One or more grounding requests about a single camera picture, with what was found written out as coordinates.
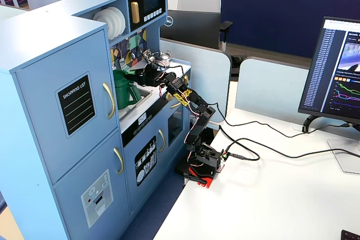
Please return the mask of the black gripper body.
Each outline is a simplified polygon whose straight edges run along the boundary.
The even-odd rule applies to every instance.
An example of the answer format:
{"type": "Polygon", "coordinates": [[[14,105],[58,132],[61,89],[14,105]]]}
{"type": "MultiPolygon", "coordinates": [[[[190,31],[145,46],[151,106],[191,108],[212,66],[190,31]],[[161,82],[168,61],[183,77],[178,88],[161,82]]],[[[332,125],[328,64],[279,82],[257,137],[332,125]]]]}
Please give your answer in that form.
{"type": "Polygon", "coordinates": [[[159,71],[157,68],[150,67],[145,69],[144,85],[148,87],[159,86],[167,73],[165,71],[159,71]]]}

